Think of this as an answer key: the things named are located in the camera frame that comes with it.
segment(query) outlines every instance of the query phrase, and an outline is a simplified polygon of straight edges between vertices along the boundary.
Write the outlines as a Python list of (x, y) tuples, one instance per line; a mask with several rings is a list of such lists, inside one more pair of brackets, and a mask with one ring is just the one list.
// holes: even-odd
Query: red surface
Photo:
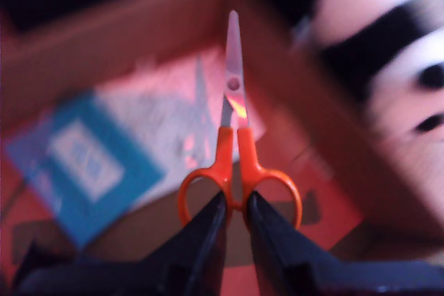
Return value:
[[(6, 158), (1, 158), (1, 203), (5, 207), (14, 192), (20, 185), (22, 178), (19, 173), (10, 165)], [(1, 271), (5, 274), (6, 280), (10, 283), (17, 265), (12, 263), (12, 230), (17, 224), (46, 220), (51, 217), (51, 213), (46, 210), (37, 196), (25, 188), (16, 199), (7, 216), (1, 217)]]

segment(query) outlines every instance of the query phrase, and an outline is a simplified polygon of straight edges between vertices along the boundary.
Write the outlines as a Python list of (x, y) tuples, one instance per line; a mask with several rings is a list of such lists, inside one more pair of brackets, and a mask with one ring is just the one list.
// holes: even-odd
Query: scissor blade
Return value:
[(248, 115), (244, 88), (241, 31), (239, 16), (234, 10), (230, 12), (228, 20), (226, 57), (225, 96), (237, 114), (239, 127), (247, 127)]

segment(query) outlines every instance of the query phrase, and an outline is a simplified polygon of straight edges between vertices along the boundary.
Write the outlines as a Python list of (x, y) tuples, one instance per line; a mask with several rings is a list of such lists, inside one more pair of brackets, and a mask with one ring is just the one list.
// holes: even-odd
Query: finger hole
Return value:
[(196, 216), (219, 191), (220, 188), (214, 180), (206, 177), (196, 178), (189, 185), (186, 197), (191, 219)]
[(282, 215), (285, 220), (293, 224), (296, 214), (296, 204), (287, 186), (279, 180), (262, 180), (255, 188), (264, 199)]

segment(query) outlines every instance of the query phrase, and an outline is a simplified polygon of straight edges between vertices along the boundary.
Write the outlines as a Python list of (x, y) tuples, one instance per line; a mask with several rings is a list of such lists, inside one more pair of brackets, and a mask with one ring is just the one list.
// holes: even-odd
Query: scissors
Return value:
[[(233, 111), (237, 115), (239, 126), (237, 140), (239, 144), (243, 191), (241, 202), (235, 202), (232, 195), (233, 128), (231, 127), (231, 116)], [(297, 187), (288, 175), (281, 171), (263, 168), (257, 160), (255, 138), (249, 126), (246, 109), (239, 17), (234, 10), (231, 11), (228, 20), (225, 91), (221, 125), (217, 137), (216, 158), (213, 165), (209, 168), (199, 168), (188, 174), (180, 186), (178, 211), (183, 225), (186, 225), (191, 220), (187, 206), (187, 189), (194, 180), (200, 177), (211, 179), (224, 193), (227, 201), (228, 222), (231, 219), (232, 212), (239, 210), (244, 216), (244, 222), (247, 227), (249, 226), (247, 201), (257, 185), (264, 180), (271, 179), (281, 182), (289, 190), (295, 204), (293, 226), (296, 229), (299, 228), (302, 220), (302, 201)]]

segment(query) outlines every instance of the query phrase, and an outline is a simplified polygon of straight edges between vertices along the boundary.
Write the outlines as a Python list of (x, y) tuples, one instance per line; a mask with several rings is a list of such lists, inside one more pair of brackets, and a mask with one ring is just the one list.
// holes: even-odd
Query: cardboard box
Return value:
[[(137, 63), (155, 59), (162, 64), (215, 45), (223, 48), (232, 8), (240, 18), (247, 92), (267, 127), (257, 142), (259, 159), (290, 174), (305, 202), (311, 200), (307, 206), (315, 207), (311, 213), (307, 209), (312, 221), (306, 221), (302, 232), (348, 259), (390, 252), (393, 242), (386, 235), (393, 233), (420, 239), (421, 244), (432, 240), (435, 245), (429, 248), (442, 252), (444, 247), (437, 244), (444, 240), (443, 217), (430, 211), (409, 180), (379, 153), (315, 55), (291, 49), (289, 27), (263, 0), (112, 0), (25, 35), (8, 35), (2, 40), (2, 137), (35, 119), (43, 108), (122, 76)], [(21, 177), (3, 151), (1, 170), (2, 202), (7, 202)], [(237, 165), (234, 171), (239, 174)], [(314, 200), (309, 198), (312, 188)], [(192, 193), (191, 201), (212, 193)], [(291, 205), (279, 191), (264, 193), (284, 215), (291, 215)], [(162, 221), (154, 216), (162, 216)], [(25, 227), (26, 221), (33, 222), (32, 227)], [(123, 217), (87, 251), (104, 259), (137, 260), (179, 229), (172, 194)], [(74, 252), (28, 190), (2, 220), (2, 231), (1, 260), (10, 268), (9, 279), (32, 239)], [(17, 245), (13, 232), (28, 236)], [(223, 295), (234, 290), (257, 294), (248, 232), (240, 215), (228, 232), (226, 265)]]

